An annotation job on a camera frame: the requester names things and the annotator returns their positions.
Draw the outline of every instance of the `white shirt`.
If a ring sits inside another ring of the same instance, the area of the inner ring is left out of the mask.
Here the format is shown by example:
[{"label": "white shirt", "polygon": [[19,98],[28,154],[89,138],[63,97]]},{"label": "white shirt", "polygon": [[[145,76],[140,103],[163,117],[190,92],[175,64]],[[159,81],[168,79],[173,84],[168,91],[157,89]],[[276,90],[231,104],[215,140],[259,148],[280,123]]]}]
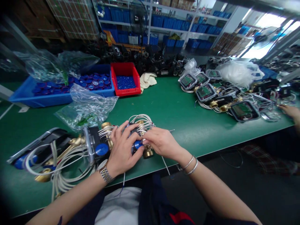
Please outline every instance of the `white shirt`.
[{"label": "white shirt", "polygon": [[105,196],[103,205],[95,219],[95,225],[138,225],[138,205],[142,189],[125,187]]}]

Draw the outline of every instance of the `red plastic bin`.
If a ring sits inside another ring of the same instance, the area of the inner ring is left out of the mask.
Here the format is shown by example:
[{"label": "red plastic bin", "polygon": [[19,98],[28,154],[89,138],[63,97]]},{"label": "red plastic bin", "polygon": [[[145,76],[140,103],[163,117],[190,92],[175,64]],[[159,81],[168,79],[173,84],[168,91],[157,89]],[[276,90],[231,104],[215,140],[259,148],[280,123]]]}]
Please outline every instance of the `red plastic bin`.
[{"label": "red plastic bin", "polygon": [[[113,62],[110,64],[110,66],[116,96],[122,97],[141,93],[140,76],[133,62]],[[133,76],[133,81],[135,83],[136,88],[119,90],[117,76]]]}]

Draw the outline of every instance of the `cloth rag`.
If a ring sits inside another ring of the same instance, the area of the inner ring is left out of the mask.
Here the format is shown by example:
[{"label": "cloth rag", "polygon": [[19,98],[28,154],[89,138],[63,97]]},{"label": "cloth rag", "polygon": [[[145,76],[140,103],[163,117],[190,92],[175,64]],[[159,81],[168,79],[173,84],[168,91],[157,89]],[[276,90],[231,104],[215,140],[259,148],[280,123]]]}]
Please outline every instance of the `cloth rag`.
[{"label": "cloth rag", "polygon": [[155,77],[157,77],[155,73],[146,72],[142,74],[140,77],[141,93],[149,86],[157,84]]}]

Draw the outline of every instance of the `woman's left hand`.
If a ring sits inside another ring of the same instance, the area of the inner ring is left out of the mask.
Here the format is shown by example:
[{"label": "woman's left hand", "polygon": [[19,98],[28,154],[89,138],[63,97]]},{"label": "woman's left hand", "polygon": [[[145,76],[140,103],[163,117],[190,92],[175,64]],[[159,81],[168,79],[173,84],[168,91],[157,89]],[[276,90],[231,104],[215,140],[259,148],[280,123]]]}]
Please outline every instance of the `woman's left hand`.
[{"label": "woman's left hand", "polygon": [[136,132],[132,133],[129,137],[130,132],[138,127],[139,124],[133,124],[125,128],[127,124],[128,121],[125,121],[120,127],[116,126],[110,135],[113,148],[106,168],[112,178],[131,169],[143,155],[144,146],[141,146],[133,155],[131,154],[133,143],[136,140],[142,140],[142,137]]}]

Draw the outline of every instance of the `white cloth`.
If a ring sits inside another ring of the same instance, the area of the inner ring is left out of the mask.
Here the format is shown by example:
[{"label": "white cloth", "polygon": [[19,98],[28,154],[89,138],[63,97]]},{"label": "white cloth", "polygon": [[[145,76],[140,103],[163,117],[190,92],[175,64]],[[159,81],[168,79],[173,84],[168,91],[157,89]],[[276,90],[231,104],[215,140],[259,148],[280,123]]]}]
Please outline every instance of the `white cloth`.
[{"label": "white cloth", "polygon": [[155,80],[156,74],[155,73],[143,73],[140,77],[140,85],[141,85],[141,92],[143,93],[144,89],[148,88],[149,86],[157,84]]},{"label": "white cloth", "polygon": [[105,196],[95,219],[95,225],[138,225],[138,205],[142,189],[125,187]]}]

